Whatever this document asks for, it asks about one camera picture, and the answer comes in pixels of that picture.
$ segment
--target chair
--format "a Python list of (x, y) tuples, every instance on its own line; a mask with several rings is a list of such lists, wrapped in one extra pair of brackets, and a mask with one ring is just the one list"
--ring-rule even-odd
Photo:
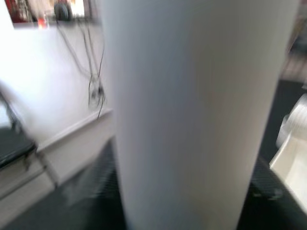
[(37, 152), (37, 144), (32, 139), (27, 137), (17, 115), (14, 113), (14, 110), (11, 108), (9, 102), (1, 92), (0, 115), (2, 115), (0, 116), (1, 118), (6, 118), (2, 119), (2, 121), (8, 121), (7, 125), (0, 126), (0, 172), (18, 160), (23, 160), (25, 169), (28, 170), (31, 164), (29, 159), (31, 154), (33, 154), (38, 159), (38, 162), (42, 165), (41, 170), (27, 177), (18, 185), (0, 195), (0, 200), (4, 199), (9, 194), (21, 188), (44, 172), (47, 173), (50, 180), (54, 184), (54, 187), (56, 188), (58, 186), (58, 177), (55, 171), (49, 162), (44, 158), (44, 156)]

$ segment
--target white pole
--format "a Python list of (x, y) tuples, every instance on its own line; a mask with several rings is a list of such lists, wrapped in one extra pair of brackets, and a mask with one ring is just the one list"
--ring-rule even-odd
[(234, 230), (298, 0), (103, 0), (131, 230)]

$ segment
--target metal chair leg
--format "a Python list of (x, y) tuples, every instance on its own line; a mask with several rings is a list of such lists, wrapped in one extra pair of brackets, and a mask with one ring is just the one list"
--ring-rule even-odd
[(59, 177), (54, 168), (52, 167), (52, 165), (50, 164), (50, 162), (45, 158), (45, 156), (41, 152), (35, 151), (34, 155), (36, 156), (40, 164), (43, 166), (48, 177), (52, 181), (54, 187), (57, 188), (59, 185)]

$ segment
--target wire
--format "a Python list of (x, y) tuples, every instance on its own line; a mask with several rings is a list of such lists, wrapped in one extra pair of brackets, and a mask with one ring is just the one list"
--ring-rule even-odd
[[(88, 84), (88, 106), (91, 107), (91, 101), (94, 98), (98, 97), (98, 101), (95, 102), (95, 108), (97, 108), (100, 105), (100, 109), (99, 109), (99, 113), (98, 113), (98, 117), (97, 119), (100, 117), (101, 111), (102, 111), (102, 107), (105, 103), (106, 100), (106, 95), (105, 95), (105, 91), (104, 88), (102, 86), (101, 83), (101, 79), (100, 79), (100, 74), (101, 74), (101, 68), (102, 68), (102, 62), (103, 62), (103, 58), (104, 58), (104, 52), (105, 52), (105, 46), (103, 46), (103, 50), (102, 50), (102, 55), (101, 55), (101, 59), (100, 59), (100, 65), (99, 65), (99, 70), (98, 70), (98, 66), (97, 66), (97, 61), (95, 59), (95, 53), (94, 53), (94, 48), (93, 48), (93, 43), (92, 43), (92, 38), (91, 38), (91, 33), (90, 33), (90, 29), (89, 26), (87, 25), (87, 32), (88, 32), (88, 37), (89, 37), (89, 43), (90, 43), (90, 50), (88, 48), (88, 44), (87, 44), (87, 40), (86, 40), (86, 35), (85, 35), (85, 31), (81, 26), (81, 22), (78, 20), (77, 21), (78, 26), (80, 28), (80, 31), (83, 35), (83, 41), (84, 41), (84, 47), (85, 47), (85, 51), (86, 51), (86, 55), (87, 55), (87, 60), (88, 60), (88, 64), (89, 64), (89, 68), (90, 71), (86, 70), (81, 64), (80, 61), (78, 60), (78, 57), (75, 53), (75, 51), (73, 50), (71, 44), (69, 43), (66, 35), (63, 33), (63, 31), (60, 29), (59, 23), (57, 22), (57, 28), (71, 54), (71, 56), (73, 57), (73, 60), (76, 64), (76, 66), (78, 67), (79, 72), (84, 75), (88, 80), (89, 80), (89, 84)], [(94, 60), (94, 64), (95, 64), (95, 68), (97, 73), (93, 73), (93, 66), (92, 66), (92, 59), (91, 59), (91, 54)], [(94, 89), (93, 91), (91, 90), (91, 86), (93, 83), (98, 83), (98, 88)]]
[(85, 51), (86, 51), (86, 55), (87, 55), (88, 65), (89, 65), (89, 68), (90, 68), (91, 78), (93, 78), (93, 69), (92, 69), (91, 55), (90, 55), (90, 51), (88, 49), (85, 32), (84, 32), (84, 30), (81, 27), (80, 21), (78, 21), (78, 26), (80, 28), (80, 31), (81, 31), (82, 35), (83, 35), (84, 47), (85, 47)]
[[(104, 58), (104, 54), (105, 54), (105, 46), (103, 47), (102, 55), (101, 55), (101, 59), (100, 59), (99, 72), (98, 72), (98, 77), (99, 77), (99, 78), (100, 78), (101, 67), (102, 67), (102, 60), (103, 60), (103, 58)], [(101, 105), (100, 105), (100, 109), (99, 109), (99, 113), (98, 113), (97, 119), (100, 117), (100, 113), (101, 113), (101, 110), (102, 110), (102, 106), (104, 105), (104, 102), (105, 102), (105, 100), (106, 100), (105, 91), (104, 91), (104, 88), (103, 88), (103, 86), (102, 86), (101, 83), (100, 83), (100, 85), (99, 85), (99, 88), (100, 88), (100, 90), (101, 90), (100, 94), (102, 95), (102, 101), (101, 101)]]
[(63, 40), (64, 40), (64, 42), (65, 42), (65, 45), (66, 45), (67, 49), (69, 50), (69, 52), (70, 52), (70, 54), (71, 54), (71, 56), (72, 56), (72, 58), (73, 58), (73, 60), (74, 60), (74, 62), (75, 62), (75, 64), (76, 64), (76, 66), (77, 66), (77, 68), (78, 68), (78, 70), (79, 70), (79, 72), (80, 72), (83, 76), (85, 76), (87, 79), (89, 79), (88, 71), (80, 64), (80, 61), (78, 60), (78, 57), (77, 57), (75, 51), (74, 51), (73, 48), (71, 47), (71, 44), (69, 43), (69, 41), (68, 41), (66, 35), (65, 35), (65, 34), (63, 33), (63, 31), (60, 29), (60, 25), (59, 25), (59, 22), (58, 22), (58, 21), (57, 21), (57, 29), (58, 29), (59, 33), (61, 34), (61, 36), (62, 36), (62, 38), (63, 38)]
[(98, 72), (97, 60), (96, 60), (96, 55), (94, 53), (93, 42), (92, 42), (92, 37), (91, 37), (90, 27), (89, 26), (87, 26), (87, 33), (88, 33), (88, 38), (89, 38), (89, 42), (90, 42), (91, 52), (93, 54), (93, 60), (94, 60), (94, 64), (95, 64), (95, 67), (96, 67), (96, 71), (98, 73), (98, 77), (100, 77), (100, 74)]

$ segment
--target black cable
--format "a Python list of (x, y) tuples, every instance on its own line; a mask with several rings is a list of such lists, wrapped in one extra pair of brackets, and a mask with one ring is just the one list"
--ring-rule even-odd
[(72, 58), (73, 58), (73, 60), (74, 60), (74, 62), (76, 64), (76, 66), (77, 66), (77, 68), (79, 70), (79, 72), (88, 79), (89, 78), (88, 77), (88, 73), (86, 73), (87, 70), (80, 64), (80, 61), (78, 60), (78, 57), (77, 57), (75, 51), (71, 47), (71, 44), (69, 43), (66, 35), (60, 29), (59, 22), (57, 22), (57, 29), (58, 29), (59, 33), (61, 34), (61, 36), (62, 36), (62, 38), (63, 38), (63, 40), (65, 42), (65, 45), (66, 45), (67, 49), (69, 50), (69, 52), (70, 52), (70, 54), (71, 54), (71, 56), (72, 56)]
[[(101, 59), (100, 59), (100, 65), (99, 65), (99, 72), (98, 72), (98, 77), (100, 78), (100, 73), (101, 73), (101, 67), (102, 67), (102, 60), (104, 58), (104, 54), (105, 54), (105, 45), (103, 47), (103, 50), (102, 50), (102, 55), (101, 55)], [(102, 86), (102, 84), (100, 83), (99, 85), (99, 90), (101, 91), (100, 94), (102, 96), (102, 100), (101, 100), (101, 105), (100, 105), (100, 109), (99, 109), (99, 113), (98, 113), (98, 116), (97, 116), (97, 119), (100, 117), (100, 113), (101, 113), (101, 110), (102, 110), (102, 106), (104, 105), (104, 102), (106, 100), (106, 95), (105, 95), (105, 91), (104, 91), (104, 88)]]
[(71, 56), (73, 57), (73, 60), (75, 61), (75, 64), (78, 67), (79, 72), (82, 75), (84, 75), (87, 79), (89, 79), (89, 84), (88, 84), (88, 106), (89, 107), (90, 107), (91, 98), (92, 98), (91, 89), (90, 89), (91, 85), (92, 85), (93, 81), (98, 81), (99, 86), (98, 86), (97, 93), (99, 94), (98, 95), (99, 97), (98, 97), (98, 102), (96, 104), (96, 107), (98, 107), (99, 104), (100, 104), (100, 109), (99, 109), (99, 113), (98, 113), (98, 117), (97, 117), (97, 118), (99, 118), (99, 116), (101, 114), (101, 111), (102, 111), (102, 107), (103, 107), (105, 99), (106, 99), (104, 88), (102, 86), (101, 79), (100, 79), (101, 68), (102, 68), (102, 61), (103, 61), (104, 52), (105, 52), (105, 46), (103, 47), (103, 51), (102, 51), (102, 55), (101, 55), (101, 59), (100, 59), (99, 71), (98, 71), (98, 66), (97, 66), (97, 63), (96, 63), (95, 55), (94, 55), (94, 48), (93, 48), (91, 33), (90, 33), (90, 30), (89, 30), (89, 27), (87, 27), (87, 29), (88, 29), (88, 36), (89, 36), (89, 43), (90, 43), (90, 49), (91, 49), (92, 56), (93, 56), (93, 59), (94, 59), (96, 71), (98, 71), (96, 74), (94, 74), (93, 73), (93, 69), (92, 69), (91, 54), (90, 54), (90, 51), (88, 49), (88, 44), (87, 44), (87, 41), (86, 41), (85, 31), (82, 29), (80, 21), (78, 21), (78, 26), (80, 28), (80, 31), (81, 31), (82, 35), (83, 35), (85, 51), (86, 51), (86, 54), (87, 54), (87, 59), (88, 59), (89, 68), (90, 68), (90, 72), (89, 73), (86, 73), (88, 71), (80, 64), (80, 61), (78, 60), (76, 53), (74, 52), (74, 50), (73, 50), (71, 44), (69, 43), (66, 35), (60, 29), (59, 23), (57, 22), (57, 28), (58, 28), (58, 30), (59, 30), (59, 32), (60, 32), (60, 34), (61, 34), (61, 36), (62, 36), (62, 38), (63, 38), (63, 40), (65, 42), (65, 44), (66, 44), (66, 46), (67, 46)]
[(98, 65), (97, 65), (96, 55), (95, 55), (94, 48), (93, 48), (93, 42), (92, 42), (92, 36), (91, 36), (91, 32), (90, 32), (90, 27), (88, 25), (87, 25), (87, 33), (88, 33), (88, 38), (89, 38), (89, 42), (90, 42), (91, 52), (92, 52), (93, 59), (94, 59), (94, 64), (95, 64), (95, 67), (96, 67), (96, 71), (98, 73)]
[(86, 55), (87, 55), (87, 60), (88, 60), (88, 64), (89, 64), (89, 68), (90, 68), (90, 73), (91, 73), (91, 78), (93, 77), (93, 70), (92, 70), (92, 60), (91, 60), (91, 55), (90, 52), (88, 50), (88, 45), (87, 45), (87, 41), (86, 41), (86, 36), (85, 36), (85, 32), (81, 27), (80, 21), (78, 21), (78, 26), (80, 28), (80, 31), (83, 35), (83, 40), (84, 40), (84, 47), (85, 47), (85, 51), (86, 51)]

